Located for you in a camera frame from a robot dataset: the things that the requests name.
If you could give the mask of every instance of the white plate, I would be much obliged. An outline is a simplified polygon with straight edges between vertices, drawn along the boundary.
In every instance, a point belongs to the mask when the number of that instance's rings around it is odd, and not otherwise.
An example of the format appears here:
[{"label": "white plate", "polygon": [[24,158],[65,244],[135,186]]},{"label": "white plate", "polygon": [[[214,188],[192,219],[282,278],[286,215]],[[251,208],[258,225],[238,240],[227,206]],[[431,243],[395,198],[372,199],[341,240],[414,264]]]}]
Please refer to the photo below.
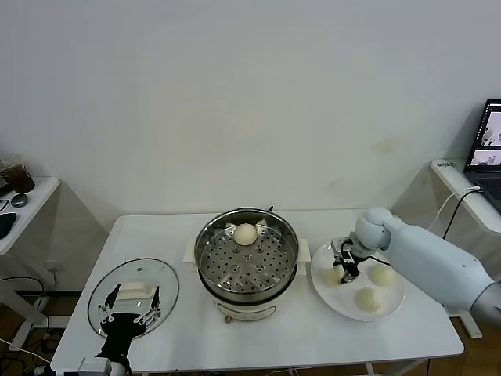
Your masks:
[{"label": "white plate", "polygon": [[[374,257],[384,259],[377,253]],[[361,321],[380,320],[391,316],[400,308],[405,297],[405,285],[400,275],[397,274],[395,284],[391,287],[380,287],[375,285],[368,277],[367,271],[371,267],[378,265],[378,262],[370,258],[365,262],[359,263],[360,275],[356,280],[350,284],[332,286],[332,284],[329,284],[326,274],[332,269],[333,261],[334,254],[330,243],[325,244],[313,255],[310,269],[313,286],[315,286],[320,297],[322,297],[325,303],[330,307],[342,315]],[[383,308],[376,312],[369,313],[362,311],[356,305],[355,293],[364,287],[377,289],[384,300]]]}]

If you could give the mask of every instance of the stainless steel steamer basket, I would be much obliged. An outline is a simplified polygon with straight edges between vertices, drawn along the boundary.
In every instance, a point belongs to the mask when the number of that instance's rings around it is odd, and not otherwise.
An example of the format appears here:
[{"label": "stainless steel steamer basket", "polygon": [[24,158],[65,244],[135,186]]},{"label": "stainless steel steamer basket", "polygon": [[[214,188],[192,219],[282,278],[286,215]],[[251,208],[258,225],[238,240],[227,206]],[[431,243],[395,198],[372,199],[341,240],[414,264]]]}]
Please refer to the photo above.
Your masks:
[{"label": "stainless steel steamer basket", "polygon": [[[238,225],[258,230],[248,246],[233,241]],[[295,276],[299,242],[292,227],[277,214],[239,208],[212,219],[199,233],[195,259],[200,278],[216,297],[235,304],[260,304],[279,295]]]}]

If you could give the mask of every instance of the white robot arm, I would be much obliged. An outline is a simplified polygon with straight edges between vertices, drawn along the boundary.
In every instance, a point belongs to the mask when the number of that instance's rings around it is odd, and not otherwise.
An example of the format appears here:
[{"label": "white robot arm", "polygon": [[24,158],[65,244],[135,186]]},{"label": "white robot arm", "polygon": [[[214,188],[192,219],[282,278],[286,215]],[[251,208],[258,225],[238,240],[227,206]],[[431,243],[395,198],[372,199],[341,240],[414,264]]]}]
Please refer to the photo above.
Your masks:
[{"label": "white robot arm", "polygon": [[378,251],[437,302],[501,327],[501,286],[473,255],[382,208],[362,213],[350,238],[355,257],[366,259]]}]

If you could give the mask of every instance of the dough ball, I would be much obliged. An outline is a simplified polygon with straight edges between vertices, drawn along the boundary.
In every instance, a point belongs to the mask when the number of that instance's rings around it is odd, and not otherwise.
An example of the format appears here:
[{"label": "dough ball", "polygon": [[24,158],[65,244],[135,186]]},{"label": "dough ball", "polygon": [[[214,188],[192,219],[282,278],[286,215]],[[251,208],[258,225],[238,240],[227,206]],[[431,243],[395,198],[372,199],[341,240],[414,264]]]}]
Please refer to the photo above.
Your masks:
[{"label": "dough ball", "polygon": [[369,269],[369,278],[378,286],[390,287],[395,284],[397,276],[390,266],[376,265]]},{"label": "dough ball", "polygon": [[383,307],[383,299],[370,287],[361,288],[355,293],[355,303],[366,312],[376,312]]},{"label": "dough ball", "polygon": [[233,233],[233,240],[240,245],[251,245],[258,238],[258,231],[249,223],[238,225]]},{"label": "dough ball", "polygon": [[338,265],[335,268],[326,270],[324,277],[327,287],[337,287],[341,285],[341,278],[344,275],[343,266]]}]

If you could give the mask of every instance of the laptop keyboard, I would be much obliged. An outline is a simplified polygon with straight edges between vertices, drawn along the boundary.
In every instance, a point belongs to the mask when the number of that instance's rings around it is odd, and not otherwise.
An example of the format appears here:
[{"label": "laptop keyboard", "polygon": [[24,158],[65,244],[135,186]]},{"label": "laptop keyboard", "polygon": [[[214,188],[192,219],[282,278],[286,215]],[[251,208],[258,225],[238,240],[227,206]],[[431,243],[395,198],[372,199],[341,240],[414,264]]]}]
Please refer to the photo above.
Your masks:
[{"label": "laptop keyboard", "polygon": [[478,184],[496,200],[501,200],[501,179],[479,179]]}]

